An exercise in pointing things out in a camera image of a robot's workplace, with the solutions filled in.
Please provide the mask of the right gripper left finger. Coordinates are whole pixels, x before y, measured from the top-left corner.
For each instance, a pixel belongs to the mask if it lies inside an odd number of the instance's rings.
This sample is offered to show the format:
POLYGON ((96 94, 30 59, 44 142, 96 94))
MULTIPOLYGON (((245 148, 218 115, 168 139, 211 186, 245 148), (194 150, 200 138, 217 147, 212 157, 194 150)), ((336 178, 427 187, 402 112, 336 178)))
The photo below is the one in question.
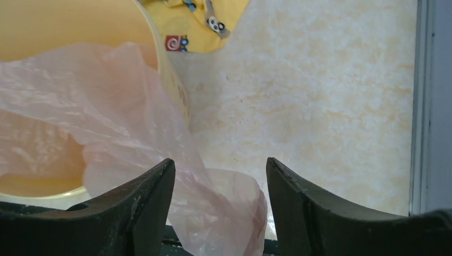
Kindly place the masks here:
POLYGON ((158 255, 174 183, 165 159, 66 210, 2 202, 1 255, 158 255))

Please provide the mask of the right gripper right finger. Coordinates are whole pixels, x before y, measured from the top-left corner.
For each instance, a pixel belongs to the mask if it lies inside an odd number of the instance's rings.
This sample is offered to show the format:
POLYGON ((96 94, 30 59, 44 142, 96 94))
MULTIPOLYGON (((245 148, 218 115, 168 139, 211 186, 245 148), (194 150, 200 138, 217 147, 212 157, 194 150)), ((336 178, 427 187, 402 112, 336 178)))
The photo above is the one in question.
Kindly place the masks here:
POLYGON ((404 217, 370 209, 275 158, 266 173, 282 255, 451 255, 451 210, 404 217))

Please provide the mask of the translucent pink plastic bag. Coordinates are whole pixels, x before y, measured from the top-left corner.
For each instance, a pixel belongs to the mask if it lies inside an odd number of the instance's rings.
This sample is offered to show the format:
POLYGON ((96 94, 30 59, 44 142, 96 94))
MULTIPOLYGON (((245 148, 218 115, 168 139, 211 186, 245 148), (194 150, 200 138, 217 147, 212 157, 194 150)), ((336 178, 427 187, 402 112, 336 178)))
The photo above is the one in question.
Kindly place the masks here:
POLYGON ((193 255, 261 255, 267 203, 246 174, 208 169, 149 48, 80 43, 1 63, 1 175, 83 173, 90 196, 175 162, 169 221, 193 255))

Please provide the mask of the yellow printed wrapper bag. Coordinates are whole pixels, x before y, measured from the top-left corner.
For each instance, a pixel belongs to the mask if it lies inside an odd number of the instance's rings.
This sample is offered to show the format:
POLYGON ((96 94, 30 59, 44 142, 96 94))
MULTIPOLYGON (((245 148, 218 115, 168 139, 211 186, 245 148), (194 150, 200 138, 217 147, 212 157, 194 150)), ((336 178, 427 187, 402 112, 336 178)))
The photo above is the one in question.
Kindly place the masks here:
POLYGON ((149 12, 168 52, 210 53, 229 40, 248 0, 139 1, 149 12))

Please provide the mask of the yellow trash bin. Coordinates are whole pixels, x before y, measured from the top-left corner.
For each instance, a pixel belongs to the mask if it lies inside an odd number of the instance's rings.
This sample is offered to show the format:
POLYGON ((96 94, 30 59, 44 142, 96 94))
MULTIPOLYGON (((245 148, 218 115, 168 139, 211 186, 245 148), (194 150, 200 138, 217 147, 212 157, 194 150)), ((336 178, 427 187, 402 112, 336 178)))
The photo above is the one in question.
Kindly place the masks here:
MULTIPOLYGON (((189 123, 188 99, 165 41, 138 1, 1 1, 1 60, 24 59, 78 42, 150 45, 146 62, 159 71, 167 94, 189 123)), ((81 179, 1 178, 3 202, 67 209, 89 198, 81 179)))

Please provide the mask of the right aluminium frame post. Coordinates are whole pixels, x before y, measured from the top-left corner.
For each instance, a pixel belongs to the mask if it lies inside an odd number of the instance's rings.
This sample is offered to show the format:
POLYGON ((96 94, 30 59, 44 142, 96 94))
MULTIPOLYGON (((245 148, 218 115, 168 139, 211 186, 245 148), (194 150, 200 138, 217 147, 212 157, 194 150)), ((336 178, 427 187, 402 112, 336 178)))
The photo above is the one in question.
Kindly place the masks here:
POLYGON ((409 215, 451 208, 451 1, 418 1, 409 215))

